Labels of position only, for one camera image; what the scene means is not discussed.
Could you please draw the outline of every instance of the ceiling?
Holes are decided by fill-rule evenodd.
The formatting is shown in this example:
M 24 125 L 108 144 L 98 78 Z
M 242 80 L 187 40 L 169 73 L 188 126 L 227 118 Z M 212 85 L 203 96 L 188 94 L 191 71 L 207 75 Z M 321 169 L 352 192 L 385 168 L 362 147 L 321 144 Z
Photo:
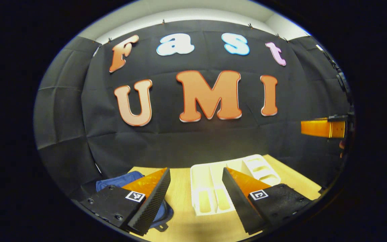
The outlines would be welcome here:
M 95 40 L 130 21 L 176 9 L 216 9 L 266 22 L 274 11 L 250 0 L 138 0 L 125 5 L 84 29 L 79 36 Z

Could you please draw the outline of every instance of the orange letter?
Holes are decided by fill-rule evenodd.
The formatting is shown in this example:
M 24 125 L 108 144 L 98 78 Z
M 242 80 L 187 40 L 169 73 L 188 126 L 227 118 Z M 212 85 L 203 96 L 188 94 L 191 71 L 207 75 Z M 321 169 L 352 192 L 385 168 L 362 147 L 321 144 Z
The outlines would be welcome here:
M 275 106 L 275 86 L 277 85 L 277 79 L 272 76 L 261 76 L 261 81 L 264 84 L 265 100 L 264 107 L 261 109 L 261 113 L 264 116 L 272 116 L 277 113 L 277 107 Z
M 141 113 L 134 115 L 129 107 L 128 94 L 131 91 L 129 86 L 117 87 L 114 90 L 114 95 L 119 104 L 120 116 L 123 121 L 132 126 L 145 126 L 152 118 L 152 108 L 150 106 L 149 89 L 152 86 L 152 81 L 141 80 L 134 84 L 134 89 L 138 91 L 140 97 Z
M 110 73 L 115 72 L 124 66 L 126 60 L 123 59 L 123 55 L 128 57 L 132 49 L 131 43 L 136 43 L 137 41 L 138 35 L 133 35 L 113 47 L 113 62 L 112 66 L 110 66 Z
M 197 103 L 201 106 L 204 115 L 211 119 L 221 102 L 218 111 L 220 119 L 236 119 L 241 117 L 238 108 L 238 81 L 241 75 L 234 71 L 222 71 L 219 74 L 213 89 L 198 71 L 184 71 L 176 76 L 177 81 L 183 84 L 184 112 L 180 115 L 182 122 L 196 122 L 201 119 L 197 111 Z

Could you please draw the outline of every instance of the blue letter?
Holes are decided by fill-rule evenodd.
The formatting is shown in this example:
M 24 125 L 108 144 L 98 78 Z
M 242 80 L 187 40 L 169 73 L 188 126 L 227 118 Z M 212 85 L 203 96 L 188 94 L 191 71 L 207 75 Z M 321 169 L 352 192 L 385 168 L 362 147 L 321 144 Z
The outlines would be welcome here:
M 225 49 L 231 54 L 247 55 L 250 52 L 246 38 L 239 34 L 224 33 L 222 40 L 226 43 Z
M 160 42 L 162 44 L 156 48 L 158 55 L 188 54 L 195 49 L 195 46 L 190 44 L 188 34 L 170 34 L 163 37 Z

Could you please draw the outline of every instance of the white tray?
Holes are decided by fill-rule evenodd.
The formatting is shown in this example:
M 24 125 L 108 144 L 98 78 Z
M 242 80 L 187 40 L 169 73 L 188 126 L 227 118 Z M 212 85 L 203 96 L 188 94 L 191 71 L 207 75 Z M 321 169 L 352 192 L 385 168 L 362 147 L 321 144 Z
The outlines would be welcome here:
M 197 216 L 235 210 L 222 182 L 224 167 L 242 172 L 270 186 L 281 182 L 278 174 L 262 155 L 250 155 L 229 161 L 196 164 L 190 168 L 190 190 L 192 206 Z

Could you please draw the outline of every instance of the wooden table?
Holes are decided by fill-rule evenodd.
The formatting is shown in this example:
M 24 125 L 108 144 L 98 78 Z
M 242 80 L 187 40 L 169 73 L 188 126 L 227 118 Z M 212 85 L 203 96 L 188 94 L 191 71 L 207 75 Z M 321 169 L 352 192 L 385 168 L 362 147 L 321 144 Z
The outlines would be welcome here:
M 321 186 L 270 155 L 264 155 L 264 158 L 281 177 L 281 183 L 311 200 L 320 196 Z M 149 175 L 162 168 L 133 167 L 130 172 L 136 170 Z M 150 229 L 144 236 L 134 236 L 151 242 L 235 242 L 261 233 L 251 236 L 245 233 L 236 211 L 196 216 L 191 201 L 190 168 L 171 168 L 170 173 L 171 183 L 165 200 L 174 209 L 174 216 L 167 222 L 169 227 L 164 232 Z

